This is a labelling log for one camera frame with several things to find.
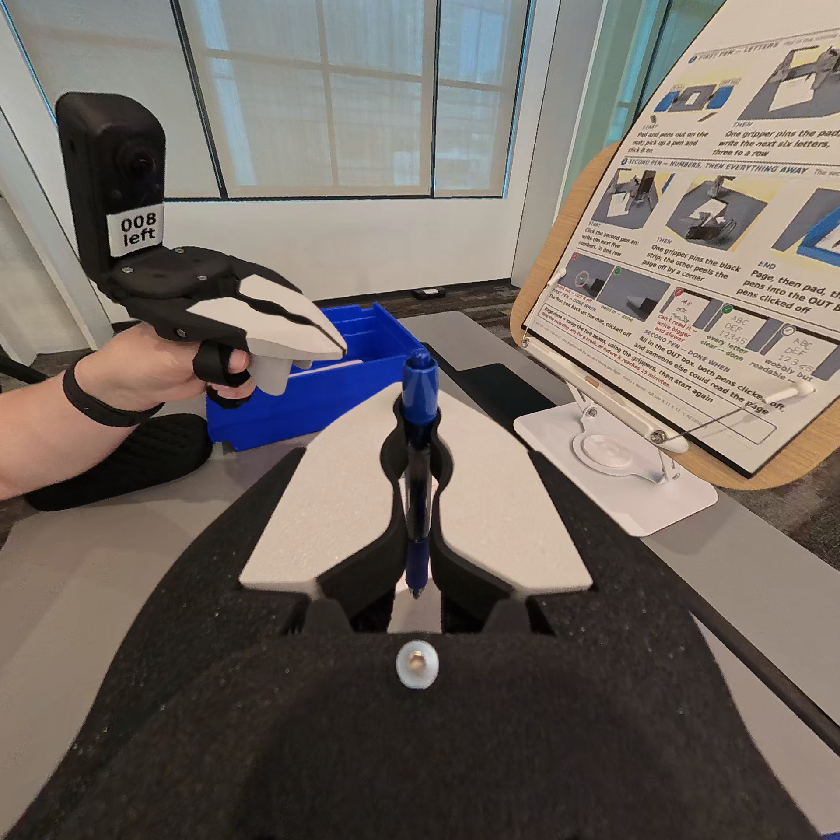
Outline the black wristband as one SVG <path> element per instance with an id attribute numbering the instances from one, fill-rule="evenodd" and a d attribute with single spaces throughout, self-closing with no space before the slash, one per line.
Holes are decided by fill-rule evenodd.
<path id="1" fill-rule="evenodd" d="M 164 406 L 160 403 L 144 411 L 130 411 L 106 404 L 82 390 L 76 378 L 77 365 L 78 362 L 74 363 L 64 372 L 62 391 L 68 403 L 95 424 L 117 428 L 137 427 L 150 420 Z"/>

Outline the person's left forearm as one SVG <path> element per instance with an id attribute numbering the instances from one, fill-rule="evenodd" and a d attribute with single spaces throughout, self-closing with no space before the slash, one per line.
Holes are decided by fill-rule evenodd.
<path id="1" fill-rule="evenodd" d="M 71 405 L 62 379 L 1 395 L 1 499 L 67 480 L 102 462 L 134 427 L 95 423 Z"/>

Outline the white metal board stand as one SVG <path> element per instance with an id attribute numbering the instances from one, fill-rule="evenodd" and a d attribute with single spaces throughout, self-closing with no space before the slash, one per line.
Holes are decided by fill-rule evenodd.
<path id="1" fill-rule="evenodd" d="M 837 341 L 716 293 L 579 248 L 539 291 L 521 345 L 572 402 L 514 429 L 633 536 L 718 501 L 678 457 L 756 477 L 837 396 Z"/>

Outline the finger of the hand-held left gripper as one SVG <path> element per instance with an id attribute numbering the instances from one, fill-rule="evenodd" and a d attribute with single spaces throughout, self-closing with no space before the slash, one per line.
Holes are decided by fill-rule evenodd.
<path id="1" fill-rule="evenodd" d="M 253 312 L 259 312 L 265 317 L 273 318 L 278 331 L 279 321 L 294 324 L 308 330 L 311 339 L 289 339 L 275 343 L 284 343 L 287 347 L 294 346 L 299 350 L 314 350 L 314 335 L 318 340 L 318 351 L 326 351 L 327 346 L 336 351 L 346 351 L 347 343 L 337 328 L 323 314 L 312 301 L 307 299 L 299 290 L 294 290 L 282 283 L 275 282 L 258 274 L 251 274 L 238 283 L 238 299 L 243 301 Z"/>
<path id="2" fill-rule="evenodd" d="M 232 297 L 199 301 L 188 311 L 245 332 L 250 357 L 248 372 L 256 386 L 271 396 L 287 389 L 291 368 L 315 361 L 341 361 L 348 346 L 341 333 L 309 300 L 300 311 L 263 312 Z"/>

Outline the blue plastic bin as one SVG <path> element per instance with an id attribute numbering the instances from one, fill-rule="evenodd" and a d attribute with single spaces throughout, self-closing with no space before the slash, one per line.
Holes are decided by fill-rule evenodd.
<path id="1" fill-rule="evenodd" d="M 214 443 L 240 452 L 322 431 L 388 385 L 400 383 L 406 359 L 423 345 L 379 303 L 327 308 L 324 314 L 348 344 L 342 361 L 291 370 L 287 388 L 273 396 L 256 390 L 244 405 L 225 409 L 206 400 Z"/>

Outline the large glass window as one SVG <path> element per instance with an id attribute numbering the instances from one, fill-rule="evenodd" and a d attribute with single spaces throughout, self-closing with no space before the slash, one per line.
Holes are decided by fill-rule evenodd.
<path id="1" fill-rule="evenodd" d="M 2 2 L 50 111 L 118 92 L 175 200 L 499 197 L 530 2 Z"/>

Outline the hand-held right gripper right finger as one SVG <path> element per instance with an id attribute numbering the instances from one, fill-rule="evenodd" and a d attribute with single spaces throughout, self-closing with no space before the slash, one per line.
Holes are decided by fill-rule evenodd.
<path id="1" fill-rule="evenodd" d="M 443 546 L 514 595 L 584 592 L 593 579 L 526 446 L 441 392 L 436 513 Z"/>

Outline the blue pen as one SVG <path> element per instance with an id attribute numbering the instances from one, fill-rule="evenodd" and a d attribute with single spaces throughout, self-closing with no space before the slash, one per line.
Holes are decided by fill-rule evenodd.
<path id="1" fill-rule="evenodd" d="M 431 436 L 437 414 L 438 366 L 429 352 L 416 350 L 406 359 L 402 372 L 407 452 L 405 580 L 414 599 L 423 593 L 428 581 L 433 490 Z"/>

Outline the person's left hand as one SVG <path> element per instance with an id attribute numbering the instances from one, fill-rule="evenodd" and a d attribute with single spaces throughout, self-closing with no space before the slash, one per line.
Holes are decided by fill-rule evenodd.
<path id="1" fill-rule="evenodd" d="M 207 383 L 194 372 L 200 343 L 174 342 L 141 323 L 82 358 L 74 377 L 100 403 L 127 412 L 202 396 Z"/>

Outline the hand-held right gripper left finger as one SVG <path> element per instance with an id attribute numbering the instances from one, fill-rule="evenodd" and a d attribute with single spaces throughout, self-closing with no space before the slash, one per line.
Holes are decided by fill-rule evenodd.
<path id="1" fill-rule="evenodd" d="M 326 595 L 326 574 L 385 534 L 394 487 L 381 452 L 400 394 L 385 388 L 310 442 L 239 575 L 244 588 Z"/>

